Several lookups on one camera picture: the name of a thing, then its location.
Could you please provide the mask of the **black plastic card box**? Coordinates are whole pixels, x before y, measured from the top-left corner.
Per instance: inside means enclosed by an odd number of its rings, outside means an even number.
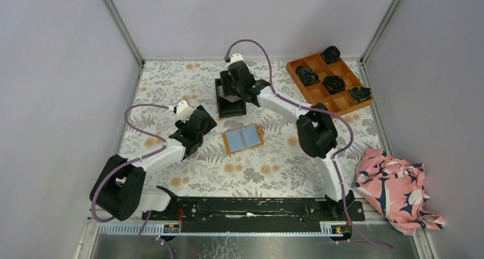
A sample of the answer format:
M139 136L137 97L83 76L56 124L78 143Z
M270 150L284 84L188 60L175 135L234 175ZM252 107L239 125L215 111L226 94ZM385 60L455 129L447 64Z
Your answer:
M215 92L217 110L220 118L228 118L233 116L242 116L247 114L246 104L243 100L230 102L221 96L222 82L221 79L215 79Z

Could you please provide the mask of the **yellow leather card holder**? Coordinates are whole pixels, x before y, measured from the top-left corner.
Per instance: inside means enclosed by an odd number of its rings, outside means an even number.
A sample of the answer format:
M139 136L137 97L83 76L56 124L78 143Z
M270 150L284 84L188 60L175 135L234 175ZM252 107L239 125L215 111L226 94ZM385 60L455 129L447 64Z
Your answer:
M253 124L240 129L226 131L222 134L225 150L228 155L259 147L264 144L265 132Z

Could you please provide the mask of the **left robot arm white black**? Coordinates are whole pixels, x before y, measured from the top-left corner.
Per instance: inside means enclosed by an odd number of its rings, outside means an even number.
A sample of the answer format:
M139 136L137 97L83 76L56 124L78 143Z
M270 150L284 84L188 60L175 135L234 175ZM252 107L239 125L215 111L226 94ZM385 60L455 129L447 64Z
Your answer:
M161 141L160 147L134 159L111 156L90 193L91 214L98 222L125 221L135 212L156 212L162 219L176 215L174 194L163 187L145 188L146 178L181 162L201 147L204 136L217 123L201 105L193 108L181 101L169 107L178 117L177 130Z

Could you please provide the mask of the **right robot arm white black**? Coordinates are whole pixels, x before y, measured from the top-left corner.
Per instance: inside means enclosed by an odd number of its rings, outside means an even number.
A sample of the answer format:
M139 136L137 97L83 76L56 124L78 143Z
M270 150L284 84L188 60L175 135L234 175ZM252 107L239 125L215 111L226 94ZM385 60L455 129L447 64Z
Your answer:
M336 158L338 132L326 106L311 106L278 94L270 82L255 79L243 59L226 57L225 61L228 67L220 73L223 95L270 110L296 126L300 148L314 158L322 176L328 215L342 220L349 214L354 196L344 186Z

